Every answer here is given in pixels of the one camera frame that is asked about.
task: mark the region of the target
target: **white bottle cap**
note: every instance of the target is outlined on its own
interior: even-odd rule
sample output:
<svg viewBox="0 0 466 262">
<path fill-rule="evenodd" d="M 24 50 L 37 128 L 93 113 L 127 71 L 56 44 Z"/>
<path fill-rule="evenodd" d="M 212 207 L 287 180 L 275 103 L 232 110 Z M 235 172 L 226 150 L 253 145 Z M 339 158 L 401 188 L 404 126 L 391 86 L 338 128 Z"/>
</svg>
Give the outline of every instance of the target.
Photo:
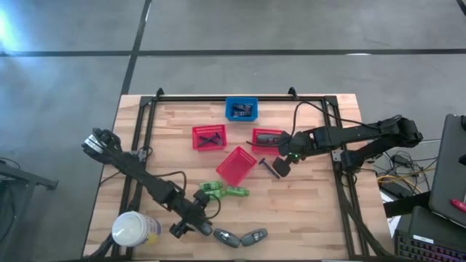
<svg viewBox="0 0 466 262">
<path fill-rule="evenodd" d="M 134 211 L 121 214 L 111 227 L 111 236 L 118 245 L 135 247 L 147 237 L 147 222 Z"/>
</svg>

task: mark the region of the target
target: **wooden table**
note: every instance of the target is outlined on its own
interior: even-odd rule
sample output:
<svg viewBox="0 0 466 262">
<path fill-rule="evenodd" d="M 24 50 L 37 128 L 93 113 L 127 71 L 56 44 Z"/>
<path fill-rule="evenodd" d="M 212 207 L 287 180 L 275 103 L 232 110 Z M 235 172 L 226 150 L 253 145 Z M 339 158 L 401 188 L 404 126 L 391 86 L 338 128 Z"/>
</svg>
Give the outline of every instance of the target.
<svg viewBox="0 0 466 262">
<path fill-rule="evenodd" d="M 356 96 L 337 95 L 341 117 L 360 121 Z M 116 115 L 114 132 L 122 139 L 123 150 L 129 151 L 133 139 L 140 95 L 124 95 Z M 251 139 L 254 127 L 291 131 L 295 102 L 260 102 L 259 118 L 255 122 L 229 122 L 224 117 L 224 103 L 220 102 L 157 102 L 147 170 L 164 174 L 183 170 L 188 177 L 186 195 L 198 189 L 198 184 L 218 180 L 216 167 L 237 146 L 250 152 L 245 141 Z M 146 126 L 143 121 L 143 132 Z M 204 124 L 226 124 L 228 146 L 223 151 L 198 152 L 192 150 L 191 127 Z M 311 106 L 299 109 L 297 130 L 323 126 L 323 115 Z M 354 124 L 344 122 L 345 127 Z M 349 145 L 359 148 L 363 143 Z M 253 154 L 257 160 L 266 157 L 272 163 L 274 156 Z M 105 167 L 102 179 L 115 173 Z M 181 176 L 169 179 L 183 183 Z M 106 238 L 114 219 L 118 216 L 124 176 L 106 181 L 99 189 L 95 209 L 87 236 L 84 254 L 90 254 Z M 161 241 L 157 245 L 135 248 L 135 260 L 181 259 L 321 259 L 346 258 L 343 226 L 336 196 L 335 179 L 328 154 L 314 156 L 292 165 L 290 175 L 277 180 L 263 166 L 256 165 L 240 186 L 250 190 L 249 197 L 227 196 L 222 199 L 220 214 L 214 218 L 213 228 L 221 228 L 241 237 L 261 227 L 269 231 L 263 242 L 251 247 L 228 247 L 213 236 L 205 237 L 190 232 L 180 239 L 168 229 L 180 218 L 163 210 L 143 191 L 141 210 L 163 226 Z M 363 220 L 374 236 L 392 252 L 392 240 L 385 218 L 382 199 L 374 174 L 360 172 L 356 184 Z M 206 209 L 213 214 L 217 204 Z M 359 249 L 355 226 L 353 239 Z"/>
</svg>

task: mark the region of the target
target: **green object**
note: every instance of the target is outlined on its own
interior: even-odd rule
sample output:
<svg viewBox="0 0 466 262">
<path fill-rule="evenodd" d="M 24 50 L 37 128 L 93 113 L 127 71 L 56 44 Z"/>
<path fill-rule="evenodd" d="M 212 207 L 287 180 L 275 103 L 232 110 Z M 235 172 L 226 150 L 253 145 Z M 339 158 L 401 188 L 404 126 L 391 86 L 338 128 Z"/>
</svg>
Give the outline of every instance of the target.
<svg viewBox="0 0 466 262">
<path fill-rule="evenodd" d="M 222 188 L 222 186 L 224 186 L 224 185 L 220 181 L 211 181 L 211 182 L 199 184 L 199 187 L 203 191 L 211 191 L 211 190 L 220 189 L 220 188 Z"/>
<path fill-rule="evenodd" d="M 222 197 L 225 196 L 225 191 L 221 189 L 206 191 L 205 193 L 209 195 L 210 200 L 215 200 L 215 197 L 213 197 L 212 195 L 218 197 L 218 199 L 221 199 Z"/>
<path fill-rule="evenodd" d="M 249 196 L 249 190 L 247 190 L 246 188 L 239 187 L 239 186 L 227 186 L 226 194 L 232 195 L 232 196 L 247 197 Z"/>
</svg>

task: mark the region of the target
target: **gray car key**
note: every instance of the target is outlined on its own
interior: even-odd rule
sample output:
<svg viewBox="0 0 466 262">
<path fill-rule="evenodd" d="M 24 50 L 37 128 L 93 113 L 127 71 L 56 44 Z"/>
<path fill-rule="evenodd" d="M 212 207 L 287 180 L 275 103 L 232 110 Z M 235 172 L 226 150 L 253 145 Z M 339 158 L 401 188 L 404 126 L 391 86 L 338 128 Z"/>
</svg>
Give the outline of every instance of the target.
<svg viewBox="0 0 466 262">
<path fill-rule="evenodd" d="M 213 236 L 220 242 L 230 247 L 238 248 L 240 246 L 240 238 L 223 229 L 213 231 Z"/>
<path fill-rule="evenodd" d="M 267 229 L 257 229 L 252 232 L 247 233 L 245 236 L 242 237 L 241 239 L 241 244 L 245 247 L 248 247 L 250 245 L 253 245 L 261 240 L 263 240 L 265 237 L 267 237 Z"/>
</svg>

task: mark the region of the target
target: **red basket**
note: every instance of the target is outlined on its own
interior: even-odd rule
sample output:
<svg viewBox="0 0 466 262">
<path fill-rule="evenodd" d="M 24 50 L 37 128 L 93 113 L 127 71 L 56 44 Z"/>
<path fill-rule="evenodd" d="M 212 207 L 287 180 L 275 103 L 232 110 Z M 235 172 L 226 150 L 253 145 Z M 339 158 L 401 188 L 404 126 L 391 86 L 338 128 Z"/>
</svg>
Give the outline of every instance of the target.
<svg viewBox="0 0 466 262">
<path fill-rule="evenodd" d="M 221 145 L 216 145 L 215 143 L 206 143 L 205 145 L 198 146 L 202 141 L 201 137 L 211 138 L 216 134 L 220 135 L 222 139 Z M 211 150 L 220 150 L 224 149 L 226 146 L 226 128 L 224 124 L 216 124 L 211 126 L 201 126 L 192 128 L 192 148 L 198 151 L 211 151 Z"/>
<path fill-rule="evenodd" d="M 217 167 L 216 171 L 230 186 L 238 186 L 256 163 L 256 159 L 238 146 Z"/>
<path fill-rule="evenodd" d="M 253 129 L 253 143 L 257 143 L 257 136 L 263 134 L 270 134 L 270 135 L 281 135 L 282 130 L 265 130 L 260 128 Z M 251 149 L 254 153 L 259 154 L 271 154 L 274 156 L 279 156 L 278 147 L 265 147 L 265 146 L 252 146 Z"/>
</svg>

